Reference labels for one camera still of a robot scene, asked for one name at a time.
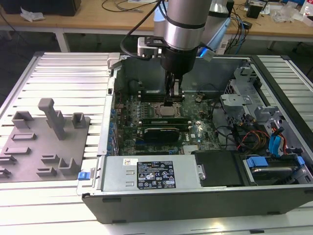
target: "floor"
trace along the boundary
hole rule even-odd
[[[0,105],[10,93],[29,60],[36,51],[60,51],[54,34],[23,32],[19,36],[12,32],[12,40],[0,37]],[[97,43],[94,34],[68,34],[72,52],[116,52],[120,51],[119,41],[122,35],[100,35],[101,44]],[[242,55],[288,55],[295,64],[306,74],[313,66],[313,44],[302,44],[297,52],[292,49],[296,42],[277,42],[273,50],[267,49],[267,41],[247,40],[239,54]],[[126,41],[126,47],[136,52],[137,37],[132,36]],[[313,81],[313,71],[308,75]]]

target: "warning label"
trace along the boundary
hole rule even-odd
[[[173,162],[138,162],[139,189],[176,188]]]

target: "blue latch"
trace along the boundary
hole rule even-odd
[[[297,160],[298,160],[300,165],[304,165],[305,164],[305,162],[304,162],[304,160],[303,160],[303,158],[301,156],[298,156]]]
[[[79,172],[78,180],[90,180],[90,172]]]
[[[248,163],[249,168],[268,166],[266,158],[261,156],[250,157],[246,160],[246,162]]]
[[[269,139],[269,145],[268,145],[269,152],[277,158],[280,158],[280,155],[278,154],[278,149],[279,149],[281,140],[282,138],[277,135],[271,135]]]

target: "power connector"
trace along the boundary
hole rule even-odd
[[[251,29],[252,23],[248,21],[243,21],[244,29]]]

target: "table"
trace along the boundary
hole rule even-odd
[[[247,18],[246,11],[243,10],[245,0],[235,1],[236,13],[243,21],[252,23],[252,28],[249,31],[246,39],[250,40],[266,40],[271,41],[268,48],[272,49],[276,41],[291,41],[291,42],[313,42],[313,27],[308,27],[303,22],[295,20],[294,22],[275,23],[270,15],[259,15],[257,19]],[[224,43],[235,36],[237,33],[237,25],[230,24],[226,34],[224,35]]]
[[[143,13],[133,12],[109,12],[101,7],[103,0],[82,0],[82,4],[74,17],[45,16],[46,19],[38,22],[28,22],[19,15],[3,14],[17,31],[52,32],[56,34],[61,52],[69,52],[66,33],[94,33],[94,34],[126,34],[132,29],[151,9],[152,5],[142,8]],[[236,5],[242,4],[244,0],[236,0]],[[123,3],[125,8],[138,6],[138,3]],[[107,8],[115,9],[112,0],[105,5]],[[245,12],[240,9],[237,13],[244,18]],[[247,36],[251,40],[268,41],[295,41],[313,42],[313,27],[295,21],[293,23],[274,23],[270,16],[259,16],[258,19],[244,18],[253,26]],[[0,30],[12,30],[0,18]],[[150,16],[134,32],[134,35],[153,35],[154,22]],[[237,27],[231,24],[224,37],[224,42],[233,37]]]

